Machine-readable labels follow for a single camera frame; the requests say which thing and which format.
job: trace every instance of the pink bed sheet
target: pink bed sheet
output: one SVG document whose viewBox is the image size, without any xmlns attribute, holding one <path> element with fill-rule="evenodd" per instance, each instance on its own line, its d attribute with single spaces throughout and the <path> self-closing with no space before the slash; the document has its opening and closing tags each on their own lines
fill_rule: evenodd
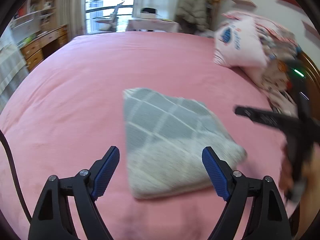
<svg viewBox="0 0 320 240">
<path fill-rule="evenodd" d="M 233 113 L 234 105 L 269 108 L 266 98 L 239 73 L 212 62 L 212 39 L 178 33 L 126 32 L 73 39 L 23 81 L 0 116 L 22 192 L 32 213 L 51 174 L 74 176 L 111 145 L 120 163 L 97 207 L 115 240 L 204 240 L 225 202 L 213 188 L 175 197 L 137 201 L 126 171 L 122 91 L 146 87 L 204 102 L 222 121 L 248 159 L 246 176 L 278 181 L 283 136 Z M 0 208 L 21 237 L 28 222 L 1 148 Z M 86 239 L 70 202 L 80 239 Z M 250 205 L 246 205 L 248 217 Z M 235 239 L 242 237 L 242 219 Z"/>
</svg>

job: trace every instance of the headboard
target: headboard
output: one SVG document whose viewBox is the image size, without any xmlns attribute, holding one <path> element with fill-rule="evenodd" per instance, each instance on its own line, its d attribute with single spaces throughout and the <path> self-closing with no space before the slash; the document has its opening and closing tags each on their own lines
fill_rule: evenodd
<svg viewBox="0 0 320 240">
<path fill-rule="evenodd" d="M 310 99 L 311 115 L 320 120 L 320 70 L 307 54 L 301 52 L 298 59 L 303 62 L 307 74 L 307 89 Z"/>
</svg>

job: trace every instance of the wall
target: wall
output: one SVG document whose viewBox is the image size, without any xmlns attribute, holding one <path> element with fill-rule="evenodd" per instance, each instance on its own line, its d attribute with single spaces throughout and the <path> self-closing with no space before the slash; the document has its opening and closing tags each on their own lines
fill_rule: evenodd
<svg viewBox="0 0 320 240">
<path fill-rule="evenodd" d="M 257 5 L 256 8 L 237 5 L 231 0 L 225 0 L 221 4 L 215 26 L 217 27 L 218 23 L 225 20 L 225 18 L 221 16 L 221 13 L 229 10 L 246 10 L 267 17 L 291 30 L 295 34 L 303 51 L 305 51 L 318 68 L 320 68 L 320 40 L 305 30 L 301 20 L 310 23 L 312 26 L 313 24 L 301 8 L 279 0 L 251 1 Z"/>
</svg>

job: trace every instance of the black cable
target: black cable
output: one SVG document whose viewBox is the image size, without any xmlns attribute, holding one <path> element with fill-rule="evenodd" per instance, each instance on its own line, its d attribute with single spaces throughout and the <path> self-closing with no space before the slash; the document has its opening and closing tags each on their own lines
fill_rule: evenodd
<svg viewBox="0 0 320 240">
<path fill-rule="evenodd" d="M 20 188 L 20 184 L 19 184 L 19 180 L 18 180 L 18 176 L 17 176 L 17 171 L 16 171 L 16 167 L 14 166 L 14 161 L 13 161 L 13 157 L 12 157 L 12 153 L 8 144 L 7 139 L 5 138 L 4 134 L 2 133 L 2 131 L 0 130 L 0 141 L 4 147 L 5 153 L 7 154 L 7 158 L 9 161 L 9 165 L 10 165 L 10 170 L 11 170 L 11 174 L 12 174 L 12 178 L 13 178 L 13 183 L 14 186 L 16 188 L 17 194 L 18 194 L 18 198 L 20 200 L 20 204 L 22 206 L 22 209 L 24 211 L 24 213 L 26 214 L 26 217 L 29 221 L 29 223 L 31 223 L 31 215 L 29 213 L 28 207 L 26 202 L 24 201 L 23 198 L 23 194 Z"/>
</svg>

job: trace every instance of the led light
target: led light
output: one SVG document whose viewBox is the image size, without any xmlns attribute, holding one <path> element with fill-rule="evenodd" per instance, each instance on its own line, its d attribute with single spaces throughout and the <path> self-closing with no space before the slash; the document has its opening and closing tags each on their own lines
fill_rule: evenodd
<svg viewBox="0 0 320 240">
<path fill-rule="evenodd" d="M 304 74 L 302 74 L 300 71 L 298 71 L 298 70 L 294 70 L 296 73 L 298 73 L 300 76 L 302 76 L 302 77 L 304 77 Z"/>
</svg>

